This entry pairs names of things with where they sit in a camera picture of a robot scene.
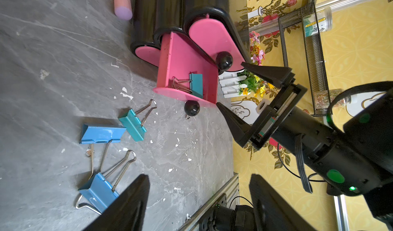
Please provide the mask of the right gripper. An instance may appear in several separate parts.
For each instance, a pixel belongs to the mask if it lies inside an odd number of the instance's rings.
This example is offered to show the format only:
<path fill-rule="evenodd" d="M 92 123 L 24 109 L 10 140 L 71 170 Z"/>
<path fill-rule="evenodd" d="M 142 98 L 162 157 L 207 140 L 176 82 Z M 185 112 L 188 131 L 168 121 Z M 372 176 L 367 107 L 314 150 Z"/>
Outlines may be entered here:
<path fill-rule="evenodd" d="M 257 66 L 242 62 L 245 70 L 275 88 L 295 81 L 289 67 Z M 384 99 L 380 98 L 349 120 L 344 129 L 337 128 L 328 110 L 327 125 L 318 122 L 297 107 L 291 106 L 275 122 L 275 111 L 268 109 L 250 125 L 222 103 L 216 103 L 235 142 L 260 147 L 273 138 L 297 158 L 299 176 L 306 192 L 312 188 L 305 174 L 308 166 L 327 183 L 347 196 L 364 195 L 384 185 Z"/>

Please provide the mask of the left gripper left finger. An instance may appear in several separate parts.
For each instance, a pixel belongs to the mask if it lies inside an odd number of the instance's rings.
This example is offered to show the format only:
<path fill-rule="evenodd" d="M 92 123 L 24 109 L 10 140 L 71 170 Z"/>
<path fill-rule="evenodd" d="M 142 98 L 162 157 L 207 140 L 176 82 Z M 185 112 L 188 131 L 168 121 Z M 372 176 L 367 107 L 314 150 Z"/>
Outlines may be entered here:
<path fill-rule="evenodd" d="M 140 231 L 150 189 L 148 175 L 139 175 L 131 185 L 96 218 L 86 231 Z"/>

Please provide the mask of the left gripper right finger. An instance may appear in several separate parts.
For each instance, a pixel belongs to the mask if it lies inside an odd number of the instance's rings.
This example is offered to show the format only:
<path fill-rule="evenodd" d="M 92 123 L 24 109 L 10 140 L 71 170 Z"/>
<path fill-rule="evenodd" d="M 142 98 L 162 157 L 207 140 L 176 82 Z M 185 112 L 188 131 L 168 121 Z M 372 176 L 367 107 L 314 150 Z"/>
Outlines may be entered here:
<path fill-rule="evenodd" d="M 315 230 L 261 175 L 251 175 L 249 190 L 258 231 Z"/>

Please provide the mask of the teal binder clip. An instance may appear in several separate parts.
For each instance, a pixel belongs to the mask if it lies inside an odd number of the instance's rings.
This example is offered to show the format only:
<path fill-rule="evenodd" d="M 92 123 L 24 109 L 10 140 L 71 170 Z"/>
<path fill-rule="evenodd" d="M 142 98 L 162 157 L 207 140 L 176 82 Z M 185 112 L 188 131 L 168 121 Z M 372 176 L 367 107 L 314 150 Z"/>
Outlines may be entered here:
<path fill-rule="evenodd" d="M 189 79 L 173 78 L 174 89 L 192 94 L 198 98 L 203 98 L 203 76 L 201 74 L 190 73 Z"/>
<path fill-rule="evenodd" d="M 140 120 L 137 115 L 146 110 L 147 108 L 150 108 L 147 114 L 144 116 L 142 120 Z M 130 136 L 133 138 L 135 142 L 141 142 L 145 138 L 145 134 L 147 132 L 144 124 L 152 112 L 153 109 L 157 108 L 157 103 L 155 100 L 150 99 L 148 105 L 145 107 L 141 108 L 138 111 L 134 111 L 133 109 L 130 109 L 126 115 L 121 116 L 119 118 L 120 122 L 122 125 L 126 128 Z"/>

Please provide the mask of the black pink drawer cabinet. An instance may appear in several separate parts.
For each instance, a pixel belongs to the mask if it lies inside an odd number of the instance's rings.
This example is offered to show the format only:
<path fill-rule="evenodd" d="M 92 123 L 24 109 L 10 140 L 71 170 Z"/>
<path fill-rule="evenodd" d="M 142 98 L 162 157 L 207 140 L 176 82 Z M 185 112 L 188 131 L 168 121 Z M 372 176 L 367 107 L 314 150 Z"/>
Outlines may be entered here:
<path fill-rule="evenodd" d="M 131 51 L 158 68 L 154 92 L 202 107 L 217 102 L 216 58 L 228 52 L 229 72 L 250 60 L 247 0 L 135 0 Z M 203 98 L 174 89 L 173 78 L 203 76 Z"/>

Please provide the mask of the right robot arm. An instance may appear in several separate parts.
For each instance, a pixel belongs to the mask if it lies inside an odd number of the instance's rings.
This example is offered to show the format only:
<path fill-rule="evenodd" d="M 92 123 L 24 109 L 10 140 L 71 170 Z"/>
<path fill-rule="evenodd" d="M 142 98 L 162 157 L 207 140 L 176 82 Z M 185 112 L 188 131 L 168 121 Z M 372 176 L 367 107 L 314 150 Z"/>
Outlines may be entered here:
<path fill-rule="evenodd" d="M 246 70 L 279 88 L 276 98 L 250 125 L 221 103 L 223 114 L 236 143 L 260 149 L 274 139 L 296 157 L 298 174 L 311 193 L 308 166 L 322 177 L 334 194 L 362 195 L 373 217 L 393 228 L 393 83 L 376 82 L 350 88 L 336 97 L 339 102 L 352 95 L 381 92 L 382 96 L 337 128 L 332 108 L 323 124 L 297 107 L 307 89 L 294 83 L 289 67 L 256 66 Z"/>

